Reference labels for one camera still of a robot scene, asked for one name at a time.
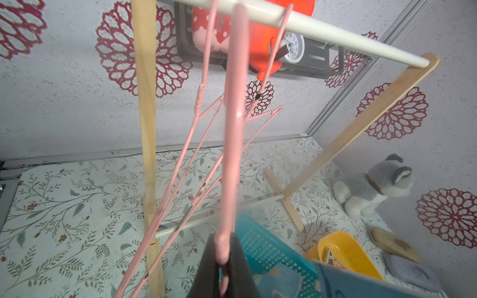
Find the light blue patterned towel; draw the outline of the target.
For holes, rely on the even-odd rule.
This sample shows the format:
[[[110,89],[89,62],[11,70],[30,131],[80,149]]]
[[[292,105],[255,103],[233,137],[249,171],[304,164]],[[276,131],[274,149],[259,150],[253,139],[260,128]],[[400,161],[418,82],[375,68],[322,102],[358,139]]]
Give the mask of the light blue patterned towel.
[[[299,273],[283,263],[278,263],[266,274],[253,276],[262,298],[296,298],[303,280]]]

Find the teal plastic basket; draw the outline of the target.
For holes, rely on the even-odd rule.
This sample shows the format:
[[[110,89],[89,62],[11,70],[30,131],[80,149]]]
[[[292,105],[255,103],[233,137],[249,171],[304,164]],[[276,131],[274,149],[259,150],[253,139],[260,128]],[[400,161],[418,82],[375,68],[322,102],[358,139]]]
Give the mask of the teal plastic basket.
[[[303,277],[299,298],[321,297],[315,290],[317,274],[313,265],[250,216],[236,218],[235,233],[251,273],[266,273],[282,263]]]

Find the orange red plush toy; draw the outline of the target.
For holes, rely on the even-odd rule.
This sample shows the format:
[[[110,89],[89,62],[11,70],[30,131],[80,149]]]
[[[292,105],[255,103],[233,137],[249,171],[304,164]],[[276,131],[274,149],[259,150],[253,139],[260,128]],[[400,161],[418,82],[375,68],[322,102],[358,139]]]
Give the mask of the orange red plush toy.
[[[312,0],[276,0],[269,1],[278,6],[287,8],[293,4],[293,11],[312,16],[315,1]],[[274,45],[279,30],[263,24],[250,25],[250,57],[251,67],[258,71],[257,79],[263,81],[270,59],[270,44]]]

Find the yellow plastic tray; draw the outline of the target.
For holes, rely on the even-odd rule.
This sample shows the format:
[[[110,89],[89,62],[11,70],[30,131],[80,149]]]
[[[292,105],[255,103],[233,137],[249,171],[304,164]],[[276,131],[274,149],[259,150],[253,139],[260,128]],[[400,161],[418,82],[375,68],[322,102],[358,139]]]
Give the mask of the yellow plastic tray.
[[[365,253],[355,238],[344,231],[333,232],[321,238],[308,252],[309,261],[318,260],[323,263],[327,252],[331,251],[335,261],[347,270],[384,281],[378,268]]]

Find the blue bear towel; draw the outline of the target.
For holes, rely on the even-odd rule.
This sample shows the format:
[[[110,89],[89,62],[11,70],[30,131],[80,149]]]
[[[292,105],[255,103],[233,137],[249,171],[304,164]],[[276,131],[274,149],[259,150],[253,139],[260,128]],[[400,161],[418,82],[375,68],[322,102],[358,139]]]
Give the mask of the blue bear towel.
[[[317,273],[318,291],[323,298],[445,298],[418,286],[406,288],[381,279],[312,260]]]

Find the grey purple cloth pad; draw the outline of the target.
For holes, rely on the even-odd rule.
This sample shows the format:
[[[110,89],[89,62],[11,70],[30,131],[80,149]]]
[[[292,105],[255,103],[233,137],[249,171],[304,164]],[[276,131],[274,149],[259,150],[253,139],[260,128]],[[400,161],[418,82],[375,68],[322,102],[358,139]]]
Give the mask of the grey purple cloth pad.
[[[431,293],[442,292],[443,288],[437,275],[428,267],[397,255],[386,255],[385,262],[395,278]]]

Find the grey white husky plush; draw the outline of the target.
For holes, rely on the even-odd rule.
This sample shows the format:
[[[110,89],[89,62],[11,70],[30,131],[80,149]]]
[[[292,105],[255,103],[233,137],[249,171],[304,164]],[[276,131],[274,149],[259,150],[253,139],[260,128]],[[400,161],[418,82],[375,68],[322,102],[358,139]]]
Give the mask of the grey white husky plush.
[[[370,217],[388,198],[407,197],[414,185],[412,168],[403,158],[391,154],[366,173],[340,175],[335,178],[335,200],[344,206],[353,221]]]

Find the black wall shelf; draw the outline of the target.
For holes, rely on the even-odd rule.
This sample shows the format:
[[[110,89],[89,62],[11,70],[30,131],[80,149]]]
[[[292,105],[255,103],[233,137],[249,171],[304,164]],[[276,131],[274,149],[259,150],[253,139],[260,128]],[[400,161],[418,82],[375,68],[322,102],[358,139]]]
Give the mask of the black wall shelf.
[[[177,48],[180,58],[187,62],[203,60],[203,54],[193,42],[193,7],[180,2],[174,3],[176,18]],[[304,37],[304,57],[298,64],[283,63],[278,73],[328,79],[344,72],[344,48],[338,48],[337,62],[330,65],[331,44]]]

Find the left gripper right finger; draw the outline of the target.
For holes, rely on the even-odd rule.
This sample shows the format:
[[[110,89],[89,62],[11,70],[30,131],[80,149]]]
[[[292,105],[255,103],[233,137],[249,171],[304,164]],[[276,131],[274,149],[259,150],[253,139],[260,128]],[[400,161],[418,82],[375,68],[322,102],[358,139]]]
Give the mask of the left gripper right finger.
[[[235,233],[231,234],[231,249],[228,260],[228,297],[261,298],[247,263],[247,258]]]

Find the grey clothespin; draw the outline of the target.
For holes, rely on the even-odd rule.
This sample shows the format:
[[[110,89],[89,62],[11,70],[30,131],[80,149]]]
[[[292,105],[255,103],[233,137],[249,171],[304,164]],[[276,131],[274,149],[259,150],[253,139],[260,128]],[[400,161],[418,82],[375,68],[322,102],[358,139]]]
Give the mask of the grey clothespin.
[[[324,249],[324,263],[327,263],[331,266],[336,266],[334,254],[330,248]]]

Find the pink wire hanger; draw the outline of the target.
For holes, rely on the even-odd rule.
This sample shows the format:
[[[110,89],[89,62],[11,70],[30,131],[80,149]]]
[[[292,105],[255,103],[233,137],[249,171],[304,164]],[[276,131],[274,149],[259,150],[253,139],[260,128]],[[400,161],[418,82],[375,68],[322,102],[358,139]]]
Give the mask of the pink wire hanger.
[[[245,84],[248,72],[249,22],[247,8],[236,4],[231,14],[231,35],[226,73],[226,131],[222,169],[221,228],[216,233],[216,261],[222,276],[219,293],[223,298],[231,284],[227,268],[231,258],[231,235],[236,220],[237,190],[242,154]]]
[[[282,18],[282,21],[281,21],[281,25],[279,27],[279,32],[277,34],[277,37],[276,37],[276,41],[275,41],[275,45],[274,45],[274,48],[272,49],[272,54],[270,56],[270,59],[269,59],[269,62],[268,62],[268,67],[267,67],[267,71],[266,71],[266,74],[265,74],[265,78],[264,80],[262,81],[262,87],[264,87],[266,84],[267,84],[267,79],[270,77],[270,73],[271,73],[271,70],[272,70],[272,66],[273,66],[273,63],[274,63],[274,59],[275,59],[275,55],[278,51],[278,48],[279,48],[279,43],[281,43],[281,40],[283,38],[283,34],[284,34],[284,31],[285,31],[285,27],[286,27],[286,24],[288,22],[288,19],[291,15],[291,13],[293,12],[293,4],[290,4],[286,10],[284,11],[284,15],[283,15],[283,18]],[[222,103],[226,103],[225,102],[225,93],[222,95],[223,99],[222,99]],[[250,118],[250,116],[247,114],[246,116],[244,116],[244,113],[243,113],[243,121],[244,121],[244,125],[245,123],[248,121],[248,118]],[[220,164],[221,161],[223,161],[223,155],[224,155],[224,152],[222,153],[221,155],[221,159],[220,160],[217,160],[217,166]],[[163,254],[165,253],[165,251],[168,249],[168,247],[170,246],[170,244],[172,243],[172,241],[174,241],[174,239],[176,238],[176,236],[179,234],[179,232],[182,231],[183,227],[185,226],[185,224],[188,223],[190,217],[195,213],[195,211],[197,210],[197,208],[199,207],[199,205],[201,204],[201,202],[203,201],[203,199],[205,198],[206,194],[203,195],[203,197],[200,197],[198,200],[197,199],[194,199],[195,201],[193,201],[193,203],[191,203],[191,206],[189,208],[189,211],[188,213],[183,217],[183,219],[181,220],[181,223],[179,224],[179,226],[177,226],[177,228],[174,230],[174,232],[172,232],[172,234],[170,235],[170,237],[168,238],[168,240],[166,241],[166,243],[164,244],[164,246],[166,247],[165,250],[163,251]],[[220,278],[219,278],[219,282],[221,281],[221,276],[222,276],[222,269],[220,268]]]
[[[202,102],[206,90],[207,72],[209,68],[209,58],[211,53],[211,41],[214,22],[218,10],[218,1],[211,1],[209,9],[209,21],[206,27],[205,53],[203,57],[202,79],[198,87],[195,116],[193,118],[190,131],[183,145],[180,156],[176,161],[175,168],[167,184],[164,195],[159,203],[156,202],[156,27],[157,5],[153,1],[133,1],[132,2],[132,22],[135,45],[135,65],[138,83],[140,126],[142,138],[142,155],[144,159],[145,175],[145,197],[143,200],[145,235],[134,255],[127,271],[124,274],[120,285],[118,286],[115,297],[121,298],[125,293],[128,284],[132,280],[137,267],[143,258],[147,261],[146,277],[142,278],[133,290],[132,297],[136,297],[147,278],[153,279],[150,287],[151,295],[161,298],[164,295],[164,285],[162,275],[155,274],[157,265],[161,264],[161,257],[165,246],[157,243],[155,234],[161,221],[165,217],[166,211],[170,206],[171,200],[175,197],[175,191],[172,190],[176,175],[178,174],[186,151],[189,147],[191,138],[195,132],[196,125],[204,115],[202,112]]]

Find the white alarm clock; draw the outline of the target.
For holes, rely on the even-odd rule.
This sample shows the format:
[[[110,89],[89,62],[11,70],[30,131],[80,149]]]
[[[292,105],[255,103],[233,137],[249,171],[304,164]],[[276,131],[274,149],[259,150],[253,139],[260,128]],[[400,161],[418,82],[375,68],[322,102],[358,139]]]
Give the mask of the white alarm clock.
[[[293,32],[285,32],[274,61],[298,64],[304,57],[304,37]]]

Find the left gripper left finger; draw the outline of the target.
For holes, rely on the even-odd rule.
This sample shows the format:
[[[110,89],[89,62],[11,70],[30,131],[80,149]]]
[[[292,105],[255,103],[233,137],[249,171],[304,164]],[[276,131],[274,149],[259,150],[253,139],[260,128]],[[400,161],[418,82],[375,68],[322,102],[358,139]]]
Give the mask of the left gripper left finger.
[[[214,234],[207,240],[188,298],[219,298],[220,265],[216,261]]]

